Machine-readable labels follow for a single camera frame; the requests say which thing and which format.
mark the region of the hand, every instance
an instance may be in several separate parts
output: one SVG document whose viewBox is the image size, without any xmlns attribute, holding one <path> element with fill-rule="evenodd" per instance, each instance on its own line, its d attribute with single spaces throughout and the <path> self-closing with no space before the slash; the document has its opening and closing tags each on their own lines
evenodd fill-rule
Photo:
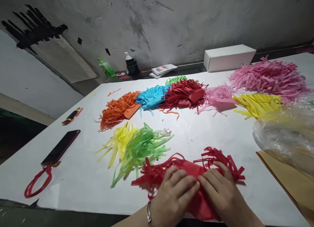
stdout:
<svg viewBox="0 0 314 227">
<path fill-rule="evenodd" d="M 224 176 L 216 169 L 209 169 L 198 179 L 221 220 L 228 227 L 264 226 L 246 204 L 236 187 L 229 169 L 221 162 L 214 162 Z"/>
<path fill-rule="evenodd" d="M 175 227 L 183 218 L 200 183 L 186 171 L 170 167 L 156 197 L 151 201 L 150 216 L 153 227 Z"/>
</svg>

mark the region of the pink paper strip pile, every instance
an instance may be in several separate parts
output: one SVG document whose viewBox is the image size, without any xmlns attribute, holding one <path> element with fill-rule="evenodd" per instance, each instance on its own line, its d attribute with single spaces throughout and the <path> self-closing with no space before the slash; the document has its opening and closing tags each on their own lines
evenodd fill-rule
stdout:
<svg viewBox="0 0 314 227">
<path fill-rule="evenodd" d="M 296 70 L 297 66 L 294 63 L 269 61 L 267 56 L 261 60 L 254 65 L 245 65 L 231 74 L 228 77 L 231 87 L 281 95 L 289 101 L 311 91 L 306 87 L 305 77 Z"/>
<path fill-rule="evenodd" d="M 224 108 L 225 103 L 234 104 L 235 101 L 232 99 L 233 94 L 235 91 L 227 86 L 226 84 L 223 84 L 218 87 L 211 87 L 211 88 L 203 88 L 205 91 L 204 94 L 204 104 L 199 109 L 197 114 L 200 114 L 202 111 L 206 110 L 212 110 L 215 109 L 216 112 L 213 115 L 213 117 L 217 114 L 217 112 L 220 112 L 222 115 L 227 116 L 223 114 L 221 111 Z"/>
</svg>

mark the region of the red lanyard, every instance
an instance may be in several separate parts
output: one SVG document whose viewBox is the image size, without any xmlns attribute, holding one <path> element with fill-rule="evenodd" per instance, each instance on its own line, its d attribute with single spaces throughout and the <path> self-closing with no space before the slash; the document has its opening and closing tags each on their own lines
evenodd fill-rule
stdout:
<svg viewBox="0 0 314 227">
<path fill-rule="evenodd" d="M 48 164 L 48 165 L 44 166 L 44 167 L 43 167 L 43 170 L 40 171 L 40 172 L 34 177 L 34 179 L 29 183 L 29 185 L 26 187 L 25 192 L 24 192 L 25 198 L 34 197 L 34 196 L 36 196 L 37 194 L 39 194 L 41 191 L 43 191 L 43 190 L 47 187 L 47 185 L 50 183 L 50 181 L 51 181 L 51 179 L 52 179 L 51 166 L 52 166 L 52 164 Z M 45 172 L 48 174 L 48 177 L 47 177 L 45 183 L 42 185 L 42 187 L 41 187 L 39 190 L 37 190 L 36 192 L 32 193 L 32 189 L 33 189 L 34 184 L 36 183 L 36 181 L 38 180 L 38 178 L 41 177 L 42 174 L 44 174 Z"/>
</svg>

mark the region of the plastic bag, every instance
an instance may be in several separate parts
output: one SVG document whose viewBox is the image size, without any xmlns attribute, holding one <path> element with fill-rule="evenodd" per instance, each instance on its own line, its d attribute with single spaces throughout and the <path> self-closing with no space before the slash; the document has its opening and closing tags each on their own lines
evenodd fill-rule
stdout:
<svg viewBox="0 0 314 227">
<path fill-rule="evenodd" d="M 314 111 L 288 108 L 266 113 L 254 123 L 258 146 L 314 181 Z"/>
<path fill-rule="evenodd" d="M 314 92 L 298 97 L 294 102 L 294 107 L 314 110 Z"/>
</svg>

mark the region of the green plastic bottle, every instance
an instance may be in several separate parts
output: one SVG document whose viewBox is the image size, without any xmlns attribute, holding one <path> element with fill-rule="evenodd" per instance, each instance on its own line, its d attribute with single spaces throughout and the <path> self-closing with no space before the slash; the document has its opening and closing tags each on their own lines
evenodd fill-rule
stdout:
<svg viewBox="0 0 314 227">
<path fill-rule="evenodd" d="M 108 76 L 108 77 L 114 77 L 115 73 L 112 70 L 112 68 L 110 68 L 110 66 L 108 65 L 107 62 L 104 62 L 101 58 L 98 58 L 99 60 L 99 67 L 103 70 L 103 72 Z"/>
</svg>

